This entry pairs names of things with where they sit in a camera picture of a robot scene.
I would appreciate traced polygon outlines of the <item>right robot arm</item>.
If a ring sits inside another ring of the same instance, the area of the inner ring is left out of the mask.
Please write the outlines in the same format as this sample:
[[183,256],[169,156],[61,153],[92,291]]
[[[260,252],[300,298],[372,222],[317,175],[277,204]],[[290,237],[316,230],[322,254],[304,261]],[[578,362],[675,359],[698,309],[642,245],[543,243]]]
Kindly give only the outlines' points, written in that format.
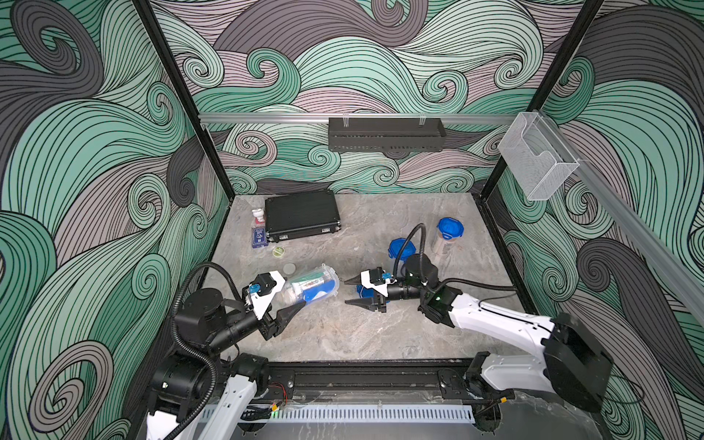
[[418,255],[409,258],[403,275],[377,267],[346,284],[371,293],[353,300],[355,306],[383,312],[389,302],[416,299],[421,314],[435,324],[481,333],[522,350],[520,356],[481,356],[475,372],[491,390],[553,393],[592,414],[600,412],[607,399],[613,358],[569,313],[531,315],[480,300],[462,287],[483,288],[484,283],[439,280],[436,267]]

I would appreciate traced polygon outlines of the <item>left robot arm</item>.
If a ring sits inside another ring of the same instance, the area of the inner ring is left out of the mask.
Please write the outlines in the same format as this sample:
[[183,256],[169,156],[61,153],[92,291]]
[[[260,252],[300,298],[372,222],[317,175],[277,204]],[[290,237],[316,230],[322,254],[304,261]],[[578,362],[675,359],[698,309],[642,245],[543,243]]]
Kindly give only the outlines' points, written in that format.
[[254,293],[232,301],[213,288],[177,294],[169,313],[175,350],[150,383],[148,438],[193,438],[212,399],[218,403],[204,439],[227,439],[240,422],[272,415],[271,407],[253,403],[271,388],[269,361],[245,353],[226,360],[222,354],[253,333],[277,337],[306,303],[299,300],[271,313],[277,291],[261,282],[253,286]]

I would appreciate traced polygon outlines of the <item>toiletry jar blue lid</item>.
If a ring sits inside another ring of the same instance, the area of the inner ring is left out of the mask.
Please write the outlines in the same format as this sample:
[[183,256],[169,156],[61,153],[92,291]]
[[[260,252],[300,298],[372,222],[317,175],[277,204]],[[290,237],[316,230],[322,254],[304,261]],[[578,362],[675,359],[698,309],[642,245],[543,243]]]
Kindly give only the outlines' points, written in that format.
[[285,305],[316,301],[337,295],[340,286],[336,271],[326,264],[287,280],[282,291],[282,303]]

